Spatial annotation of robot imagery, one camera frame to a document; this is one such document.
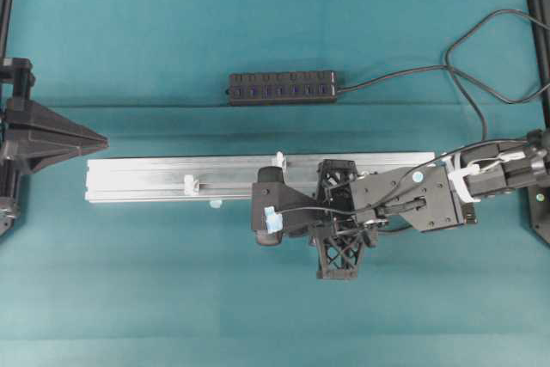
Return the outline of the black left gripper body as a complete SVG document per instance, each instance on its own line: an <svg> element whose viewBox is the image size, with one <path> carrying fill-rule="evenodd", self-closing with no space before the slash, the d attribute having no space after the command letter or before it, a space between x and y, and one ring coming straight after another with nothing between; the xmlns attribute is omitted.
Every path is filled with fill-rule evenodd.
<svg viewBox="0 0 550 367"><path fill-rule="evenodd" d="M12 95L1 100L1 176L37 170L35 135L30 100L35 77L26 58L1 59L1 85L11 84Z"/></svg>

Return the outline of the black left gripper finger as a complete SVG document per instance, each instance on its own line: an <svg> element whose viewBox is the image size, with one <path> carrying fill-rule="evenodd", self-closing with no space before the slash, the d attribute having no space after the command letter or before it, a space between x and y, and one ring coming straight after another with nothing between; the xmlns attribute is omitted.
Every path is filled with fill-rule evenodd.
<svg viewBox="0 0 550 367"><path fill-rule="evenodd" d="M71 138L83 138L97 143L108 142L106 137L88 127L79 125L36 101L23 98L7 100L6 121L12 127L51 132Z"/></svg>
<svg viewBox="0 0 550 367"><path fill-rule="evenodd" d="M6 159L22 172L38 172L71 158L86 156L108 148L108 142L86 145L60 145L44 142L8 141Z"/></svg>

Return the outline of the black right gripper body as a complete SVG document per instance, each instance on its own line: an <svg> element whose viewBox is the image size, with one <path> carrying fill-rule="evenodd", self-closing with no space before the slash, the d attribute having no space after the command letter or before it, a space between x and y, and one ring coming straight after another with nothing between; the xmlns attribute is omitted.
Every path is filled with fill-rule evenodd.
<svg viewBox="0 0 550 367"><path fill-rule="evenodd" d="M355 279L365 249L374 245L354 210L350 183L358 177L356 164L347 160L324 160L318 164L316 200L328 214L315 228L318 279Z"/></svg>

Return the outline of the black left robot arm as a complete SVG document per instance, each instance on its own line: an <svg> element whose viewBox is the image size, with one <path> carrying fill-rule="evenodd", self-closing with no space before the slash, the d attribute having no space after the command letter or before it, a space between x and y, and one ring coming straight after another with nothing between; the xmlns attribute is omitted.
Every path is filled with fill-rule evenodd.
<svg viewBox="0 0 550 367"><path fill-rule="evenodd" d="M20 216L21 178L104 150L108 139L30 98L35 77L26 58L1 60L1 83L13 86L1 107L1 233Z"/></svg>

